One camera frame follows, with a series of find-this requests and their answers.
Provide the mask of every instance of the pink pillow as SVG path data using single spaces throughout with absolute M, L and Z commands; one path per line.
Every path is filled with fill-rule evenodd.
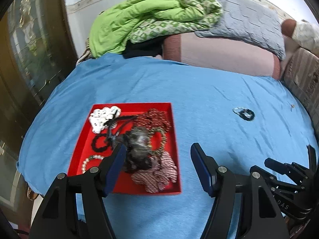
M 200 38 L 193 32 L 167 37 L 163 59 L 277 80 L 281 77 L 280 61 L 268 50 L 228 38 Z

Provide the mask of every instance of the pillow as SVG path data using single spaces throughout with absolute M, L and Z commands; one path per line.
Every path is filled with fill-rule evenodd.
M 217 0 L 224 8 L 220 20 L 199 37 L 228 37 L 267 49 L 285 58 L 284 39 L 277 13 L 251 0 Z
M 319 27 L 316 24 L 287 19 L 281 25 L 281 32 L 299 46 L 319 56 Z
M 200 38 L 193 32 L 164 40 L 163 59 L 196 67 L 280 79 L 280 62 L 268 50 L 228 38 Z

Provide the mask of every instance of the white beaded bracelet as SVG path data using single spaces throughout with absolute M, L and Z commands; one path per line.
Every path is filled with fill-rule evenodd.
M 104 159 L 104 156 L 93 155 L 93 156 L 90 156 L 89 158 L 86 158 L 86 159 L 83 161 L 83 164 L 82 164 L 82 174 L 85 173 L 85 171 L 87 170 L 87 163 L 90 162 L 90 160 L 92 160 L 92 159 L 103 160 L 103 159 Z

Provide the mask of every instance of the bed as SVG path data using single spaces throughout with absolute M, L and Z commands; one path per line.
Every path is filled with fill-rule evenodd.
M 272 77 L 107 53 L 77 65 L 29 128 L 18 170 L 30 187 L 45 194 L 56 175 L 67 172 L 93 104 L 129 102 L 172 103 L 182 193 L 153 197 L 110 194 L 104 203 L 119 239 L 200 238 L 214 199 L 202 190 L 190 159 L 194 142 L 218 164 L 239 174 L 248 174 L 255 164 L 264 167 L 268 157 L 308 166 L 306 146 L 319 151 L 306 110 Z M 254 120 L 240 118 L 233 112 L 236 107 L 252 110 Z M 84 219 L 80 197 L 77 206 L 79 218 Z M 238 214 L 239 199 L 229 238 L 235 237 Z

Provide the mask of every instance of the red tray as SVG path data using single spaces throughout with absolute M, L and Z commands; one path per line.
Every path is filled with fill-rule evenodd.
M 172 112 L 172 106 L 170 103 L 116 103 L 116 104 L 95 104 L 93 105 L 88 117 L 95 109 L 102 109 L 104 107 L 112 107 L 117 106 L 122 110 L 121 116 L 124 115 L 137 115 L 144 112 L 147 112 L 149 109 L 157 109 L 159 111 L 165 112 L 166 119 L 171 123 L 172 128 L 169 130 L 169 132 L 166 134 L 167 136 L 167 142 L 165 145 L 165 150 L 168 151 L 177 166 L 178 169 L 178 177 L 177 182 L 172 183 L 166 188 L 158 193 L 149 193 L 145 191 L 144 185 L 135 184 L 132 179 L 131 175 L 129 173 L 125 173 L 123 171 L 120 172 L 119 178 L 115 184 L 115 187 L 113 189 L 113 193 L 125 193 L 125 194 L 134 194 L 134 195 L 176 195 L 181 193 L 181 180 L 180 180 L 180 167 L 179 167 L 179 161 L 178 161 L 178 153 L 177 153 L 177 145 L 176 145 L 176 136 L 175 136 L 175 128 L 174 128 L 174 121 L 173 121 L 173 112 Z M 69 170 L 68 170 L 68 176 L 74 176 L 82 174 L 82 163 L 83 161 L 91 156 L 96 155 L 98 153 L 94 152 L 91 148 L 91 142 L 96 134 L 92 132 L 92 127 L 89 122 L 89 119 L 86 119 L 84 126 L 82 128 L 82 131 L 80 133 L 80 136 L 78 138 L 78 142 L 75 146 Z M 121 133 L 125 133 L 126 131 L 130 130 L 133 126 L 132 124 L 128 124 L 125 128 L 123 128 Z M 154 148 L 159 147 L 160 145 L 160 135 L 157 137 L 154 136 L 152 139 L 152 146 Z M 97 141 L 97 147 L 103 146 L 103 139 L 99 139 Z M 105 152 L 99 153 L 98 155 L 101 156 L 110 156 L 111 149 L 108 149 Z M 87 164 L 87 170 L 90 169 L 93 166 L 98 166 L 100 164 L 100 160 L 93 159 L 90 160 Z

